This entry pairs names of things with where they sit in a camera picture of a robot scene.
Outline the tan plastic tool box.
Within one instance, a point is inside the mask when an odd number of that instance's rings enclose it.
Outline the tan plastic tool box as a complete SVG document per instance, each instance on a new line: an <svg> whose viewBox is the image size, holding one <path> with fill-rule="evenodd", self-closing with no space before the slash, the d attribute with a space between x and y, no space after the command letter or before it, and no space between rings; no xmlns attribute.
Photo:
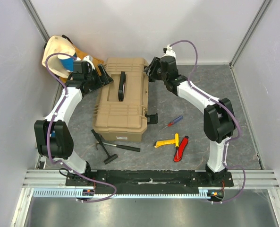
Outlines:
<svg viewBox="0 0 280 227"><path fill-rule="evenodd" d="M148 62L108 58L104 68L113 82L102 87L93 110L93 129L108 141L140 142L147 130Z"/></svg>

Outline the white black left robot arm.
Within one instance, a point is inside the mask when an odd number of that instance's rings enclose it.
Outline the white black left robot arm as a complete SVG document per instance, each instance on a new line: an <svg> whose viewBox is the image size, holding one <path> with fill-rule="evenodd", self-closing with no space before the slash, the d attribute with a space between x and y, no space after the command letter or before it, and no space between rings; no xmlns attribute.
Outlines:
<svg viewBox="0 0 280 227"><path fill-rule="evenodd" d="M53 164L61 164L68 173L76 175L83 186L92 182L90 165L74 151L74 142L68 123L76 106L84 96L113 82L104 66L93 66L89 60L74 61L73 72L62 83L63 90L53 110L34 124L34 132L40 155Z"/></svg>

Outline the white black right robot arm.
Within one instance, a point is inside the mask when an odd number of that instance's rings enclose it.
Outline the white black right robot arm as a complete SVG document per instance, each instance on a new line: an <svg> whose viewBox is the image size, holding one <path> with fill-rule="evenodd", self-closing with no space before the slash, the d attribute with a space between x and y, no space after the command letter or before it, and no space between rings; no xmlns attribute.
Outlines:
<svg viewBox="0 0 280 227"><path fill-rule="evenodd" d="M179 74L173 56L154 57L149 66L145 66L144 72L150 82L163 81L169 92L187 100L202 112L204 133L210 142L205 181L210 186L216 186L227 175L227 150L236 128L231 101L209 95Z"/></svg>

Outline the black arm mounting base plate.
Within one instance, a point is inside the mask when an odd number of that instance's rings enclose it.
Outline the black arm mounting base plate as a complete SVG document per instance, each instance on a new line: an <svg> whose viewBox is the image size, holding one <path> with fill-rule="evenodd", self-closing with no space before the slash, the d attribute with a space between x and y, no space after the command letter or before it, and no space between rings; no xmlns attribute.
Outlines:
<svg viewBox="0 0 280 227"><path fill-rule="evenodd" d="M206 172L194 170L97 170L92 171L90 178L118 186L138 184L168 184L187 187L233 187L234 182L230 172L222 178L212 179Z"/></svg>

